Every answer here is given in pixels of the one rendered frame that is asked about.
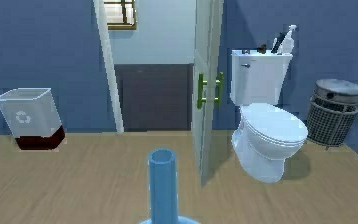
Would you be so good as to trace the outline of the wooden framed window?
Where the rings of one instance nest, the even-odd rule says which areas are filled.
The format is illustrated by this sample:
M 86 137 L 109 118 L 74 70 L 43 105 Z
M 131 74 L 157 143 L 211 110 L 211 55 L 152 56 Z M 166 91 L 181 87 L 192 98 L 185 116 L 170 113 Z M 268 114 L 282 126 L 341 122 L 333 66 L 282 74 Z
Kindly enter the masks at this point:
M 135 30 L 137 28 L 135 0 L 104 0 L 109 30 Z

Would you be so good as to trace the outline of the white spray bottle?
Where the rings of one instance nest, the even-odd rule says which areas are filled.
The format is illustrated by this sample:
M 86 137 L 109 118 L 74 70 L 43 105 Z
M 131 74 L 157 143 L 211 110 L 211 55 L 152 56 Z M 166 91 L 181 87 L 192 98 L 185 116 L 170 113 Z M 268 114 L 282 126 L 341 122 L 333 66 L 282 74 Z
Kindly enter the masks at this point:
M 294 39 L 292 38 L 293 31 L 297 28 L 296 25 L 292 24 L 289 26 L 289 30 L 285 35 L 283 42 L 281 43 L 278 52 L 281 54 L 290 54 L 294 47 Z

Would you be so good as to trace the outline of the white recycling bin dark base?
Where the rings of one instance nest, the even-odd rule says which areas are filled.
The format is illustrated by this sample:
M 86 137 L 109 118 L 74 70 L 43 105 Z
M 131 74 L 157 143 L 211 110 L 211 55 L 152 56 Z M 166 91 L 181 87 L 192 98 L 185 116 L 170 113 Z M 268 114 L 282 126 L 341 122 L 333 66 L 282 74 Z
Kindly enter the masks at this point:
M 49 87 L 9 90 L 0 95 L 0 111 L 21 150 L 53 150 L 65 138 Z

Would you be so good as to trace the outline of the white toilet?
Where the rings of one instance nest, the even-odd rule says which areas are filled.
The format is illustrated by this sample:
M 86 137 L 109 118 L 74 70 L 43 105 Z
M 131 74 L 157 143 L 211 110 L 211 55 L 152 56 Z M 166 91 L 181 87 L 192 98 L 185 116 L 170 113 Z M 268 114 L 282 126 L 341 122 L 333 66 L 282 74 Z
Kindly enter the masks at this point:
M 230 99 L 240 110 L 240 123 L 232 136 L 242 168 L 254 179 L 281 180 L 285 162 L 304 144 L 306 125 L 278 106 L 292 54 L 261 54 L 251 50 L 231 53 Z

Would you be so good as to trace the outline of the black stick object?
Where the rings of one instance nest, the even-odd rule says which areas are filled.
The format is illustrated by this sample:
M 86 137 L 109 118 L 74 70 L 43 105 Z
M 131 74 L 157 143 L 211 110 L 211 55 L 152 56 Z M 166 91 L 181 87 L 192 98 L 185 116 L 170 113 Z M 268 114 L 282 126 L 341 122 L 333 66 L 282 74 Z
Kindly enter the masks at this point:
M 285 33 L 280 33 L 279 36 L 276 39 L 275 44 L 272 47 L 271 53 L 276 54 L 278 52 L 278 49 L 281 45 L 281 43 L 283 42 L 283 40 L 285 39 L 286 34 Z

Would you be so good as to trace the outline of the blue tube holder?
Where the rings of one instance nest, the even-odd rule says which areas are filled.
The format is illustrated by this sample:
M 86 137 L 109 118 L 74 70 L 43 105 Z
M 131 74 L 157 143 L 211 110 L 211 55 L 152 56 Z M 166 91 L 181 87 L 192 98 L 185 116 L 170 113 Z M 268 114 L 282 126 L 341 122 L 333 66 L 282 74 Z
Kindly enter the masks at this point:
M 150 217 L 138 224 L 200 224 L 178 213 L 176 154 L 157 148 L 148 155 Z

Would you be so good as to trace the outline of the white room door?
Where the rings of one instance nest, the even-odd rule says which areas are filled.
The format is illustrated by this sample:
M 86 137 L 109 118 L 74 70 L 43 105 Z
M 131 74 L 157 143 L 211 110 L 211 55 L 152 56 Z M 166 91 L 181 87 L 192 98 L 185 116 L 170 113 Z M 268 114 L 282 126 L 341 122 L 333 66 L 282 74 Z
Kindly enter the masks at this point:
M 199 178 L 208 177 L 214 106 L 220 102 L 216 89 L 224 0 L 196 0 L 193 67 L 192 122 L 195 161 Z

